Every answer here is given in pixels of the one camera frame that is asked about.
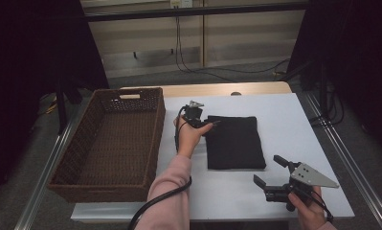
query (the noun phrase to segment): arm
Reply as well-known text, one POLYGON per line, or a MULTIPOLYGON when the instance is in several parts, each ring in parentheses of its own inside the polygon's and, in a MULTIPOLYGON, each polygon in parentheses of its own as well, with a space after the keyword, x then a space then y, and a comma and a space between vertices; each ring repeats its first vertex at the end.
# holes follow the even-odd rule
MULTIPOLYGON (((179 126, 185 121, 181 118, 179 126)), ((207 124, 193 128, 184 124, 179 133, 179 150, 168 168, 152 183, 147 200, 184 186, 191 176, 191 156, 200 137, 212 128, 207 124)), ((136 229, 189 229, 189 191, 171 196, 148 208, 142 215, 136 229)))
MULTIPOLYGON (((322 195, 320 187, 314 186, 314 192, 319 196, 322 195)), ((308 200, 304 204, 295 194, 288 195, 291 203, 298 209, 298 218, 301 228, 303 230, 335 230, 336 228, 330 223, 326 222, 325 211, 315 202, 308 200)))

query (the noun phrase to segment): wall outlet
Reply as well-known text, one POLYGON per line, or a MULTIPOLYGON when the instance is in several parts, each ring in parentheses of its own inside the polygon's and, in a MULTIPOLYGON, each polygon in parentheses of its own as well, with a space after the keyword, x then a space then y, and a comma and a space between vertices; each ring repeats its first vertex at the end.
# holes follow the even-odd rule
POLYGON ((193 0, 181 0, 181 8, 192 8, 193 0))
POLYGON ((170 7, 172 9, 181 8, 181 0, 170 0, 170 7))

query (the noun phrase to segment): metal bracket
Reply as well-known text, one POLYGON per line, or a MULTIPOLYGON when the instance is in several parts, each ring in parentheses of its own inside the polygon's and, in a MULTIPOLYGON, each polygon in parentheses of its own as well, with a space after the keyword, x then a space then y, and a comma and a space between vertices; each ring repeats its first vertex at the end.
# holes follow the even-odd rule
POLYGON ((302 163, 291 173, 291 178, 310 186, 321 186, 328 188, 339 188, 340 185, 327 176, 321 174, 309 165, 302 163))
POLYGON ((190 107, 201 107, 201 106, 205 106, 205 105, 202 104, 202 103, 197 103, 197 102, 194 102, 194 101, 190 101, 190 107))

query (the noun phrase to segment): human hand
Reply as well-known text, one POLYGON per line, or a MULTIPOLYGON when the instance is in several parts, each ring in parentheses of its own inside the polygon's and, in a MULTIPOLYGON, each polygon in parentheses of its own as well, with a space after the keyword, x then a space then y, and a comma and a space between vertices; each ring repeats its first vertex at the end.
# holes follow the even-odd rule
MULTIPOLYGON (((322 195, 322 191, 318 186, 314 186, 313 191, 319 196, 322 195)), ((317 199, 319 202, 322 202, 320 197, 318 197, 316 194, 313 195, 315 199, 317 199)), ((298 209, 299 223, 303 230, 316 230, 326 223, 325 211, 313 200, 308 199, 306 204, 304 204, 293 193, 290 193, 288 198, 291 203, 298 209)))
MULTIPOLYGON (((173 124, 176 126, 177 118, 173 120, 173 124)), ((178 128, 179 131, 179 149, 178 155, 184 155, 191 158, 193 150, 200 141, 200 137, 208 132, 213 127, 212 123, 208 123, 203 127, 194 128, 187 124, 184 118, 181 116, 179 119, 178 128)))

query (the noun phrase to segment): pink sleeve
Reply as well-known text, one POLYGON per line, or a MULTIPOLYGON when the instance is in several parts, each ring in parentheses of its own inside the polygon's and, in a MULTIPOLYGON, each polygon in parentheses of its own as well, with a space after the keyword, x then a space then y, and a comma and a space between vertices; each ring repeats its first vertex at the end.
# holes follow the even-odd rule
POLYGON ((330 222, 326 222, 320 228, 318 228, 318 230, 337 230, 337 229, 330 222))
MULTIPOLYGON (((191 176, 191 160, 176 155, 169 167, 159 175, 149 189, 147 200, 184 186, 191 176)), ((136 230, 190 229, 189 190, 164 199, 146 210, 136 230)))

